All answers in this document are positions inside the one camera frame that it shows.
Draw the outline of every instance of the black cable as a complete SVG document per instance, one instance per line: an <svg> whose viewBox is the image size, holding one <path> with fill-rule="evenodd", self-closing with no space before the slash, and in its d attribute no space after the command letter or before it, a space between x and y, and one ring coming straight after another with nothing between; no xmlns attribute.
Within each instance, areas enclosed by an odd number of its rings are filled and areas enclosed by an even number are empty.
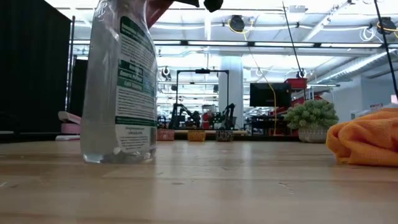
<svg viewBox="0 0 398 224"><path fill-rule="evenodd" d="M384 31L384 26L383 26L383 22L382 22L382 19L381 19L379 6L377 5L377 0L374 0L374 5L376 6L377 16L378 16L378 18L379 18L380 28L381 28L381 30L382 30L383 41L384 41L384 47L386 48L388 63L389 63L389 65L390 65L390 71L391 71L391 76L392 76L392 83L394 84L394 91L395 91L395 93L396 93L396 97L398 97L396 75L395 75L395 73L394 73L394 67L392 66L390 51L388 50L388 44L387 44L386 33L385 33L385 31Z"/></svg>
<svg viewBox="0 0 398 224"><path fill-rule="evenodd" d="M286 13L286 9L285 9L285 3L282 1L282 5L284 7L284 12L285 12L285 18L286 18L286 24L287 24L287 28L289 30L289 35L290 35L290 40L292 41L292 47L294 50L294 55L296 56L296 61L297 61L297 66L298 66L298 72L301 73L301 67L300 67L300 62L299 62L299 58L297 57L297 52L296 52L296 48L294 47L294 41L293 41L293 37L292 37L292 32L290 31L290 26L289 26L289 21L287 20L287 13ZM305 96L305 89L307 89L307 87L304 87L304 100L307 100L307 97Z"/></svg>

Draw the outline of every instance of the clear plastic bottle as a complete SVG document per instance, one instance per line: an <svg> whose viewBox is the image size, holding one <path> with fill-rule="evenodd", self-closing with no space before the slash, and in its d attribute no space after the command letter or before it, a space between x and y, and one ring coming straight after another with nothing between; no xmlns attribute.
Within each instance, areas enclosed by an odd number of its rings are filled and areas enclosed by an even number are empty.
<svg viewBox="0 0 398 224"><path fill-rule="evenodd" d="M146 0L101 0L93 18L81 122L87 162L134 163L156 149L155 47Z"/></svg>

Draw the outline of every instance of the white ceiling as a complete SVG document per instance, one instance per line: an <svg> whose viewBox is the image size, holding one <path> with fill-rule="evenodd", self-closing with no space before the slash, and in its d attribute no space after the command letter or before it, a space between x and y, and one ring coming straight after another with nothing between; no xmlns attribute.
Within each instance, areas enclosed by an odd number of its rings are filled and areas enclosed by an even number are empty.
<svg viewBox="0 0 398 224"><path fill-rule="evenodd" d="M75 39L89 40L91 35L91 21L93 12L98 0L46 0L53 7L67 17L76 16ZM360 35L363 29L336 31L335 29L352 29L370 24L375 25L377 22L376 8L374 4L365 4L364 2L372 2L373 0L357 0L356 4L350 5L338 12L337 15L331 17L330 23L325 26L326 29L321 30L313 36L311 42L362 42ZM290 24L299 22L301 27L291 27L292 38L295 42L301 42L312 31L311 27L316 26L328 14L331 8L337 4L344 3L344 0L332 1L314 1L314 0L285 0L285 5L304 5L307 8L305 14L287 13ZM389 16L398 24L398 11L396 9L396 0L380 0L379 8L382 16ZM212 14L204 10L204 7L196 9L193 6L175 2L170 9L157 21L150 30L154 40L174 39L174 40L206 40L205 20L211 21L211 40L244 40L243 35L230 31L228 26L222 26L223 22L227 22L233 14L242 15L246 23L246 28L250 28L250 20L254 19L254 28L248 32L248 39L252 41L290 41L287 29L271 30L286 25L282 1L224 1L222 10ZM381 35L369 40L369 42L380 42ZM398 43L398 38L393 34L387 36L390 43ZM88 53L88 46L78 45L74 48L74 54L82 55ZM204 54L207 48L204 47L157 47L162 57L158 58L160 67L169 66L173 80L175 80L176 69L192 69L207 67L207 54ZM262 81L256 75L256 67L254 60L250 56L245 47L211 47L209 60L209 68L218 68L221 57L223 55L242 55L245 82ZM295 77L297 71L297 63L293 56L292 49L261 49L252 48L256 61L262 67L263 72L267 75L270 82L282 82L286 78ZM382 49L300 49L298 50L298 60L301 67L305 68L308 73L315 72L323 75L330 70L342 65L355 57L367 57L372 54L382 52ZM366 76L374 75L388 70L388 66L381 66L366 72ZM217 82L215 74L207 76L197 74L183 74L181 80L186 81L208 81ZM164 93L172 93L168 88L162 90ZM212 86L204 85L186 85L183 88L184 94L189 93L206 93L212 94ZM168 100L168 94L160 94L159 105L163 109L170 108L174 100ZM185 100L183 102L188 107L195 109L202 103L217 104L212 100Z"/></svg>

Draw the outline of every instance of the potted plant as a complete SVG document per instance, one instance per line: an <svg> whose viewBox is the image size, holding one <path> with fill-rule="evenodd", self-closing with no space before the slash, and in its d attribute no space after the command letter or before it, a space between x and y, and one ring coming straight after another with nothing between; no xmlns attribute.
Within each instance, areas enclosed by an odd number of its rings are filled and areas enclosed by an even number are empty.
<svg viewBox="0 0 398 224"><path fill-rule="evenodd" d="M308 100L304 104L289 108L285 120L288 127L298 129L303 142L324 143L329 128L338 122L332 103L325 100Z"/></svg>

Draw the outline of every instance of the bottle label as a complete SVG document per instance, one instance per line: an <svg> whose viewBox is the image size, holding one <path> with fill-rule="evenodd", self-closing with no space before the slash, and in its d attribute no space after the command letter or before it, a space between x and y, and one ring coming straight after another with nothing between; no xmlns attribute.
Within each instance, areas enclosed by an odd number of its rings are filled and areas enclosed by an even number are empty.
<svg viewBox="0 0 398 224"><path fill-rule="evenodd" d="M126 16L119 38L116 136L124 152L147 151L156 144L155 49L147 33Z"/></svg>

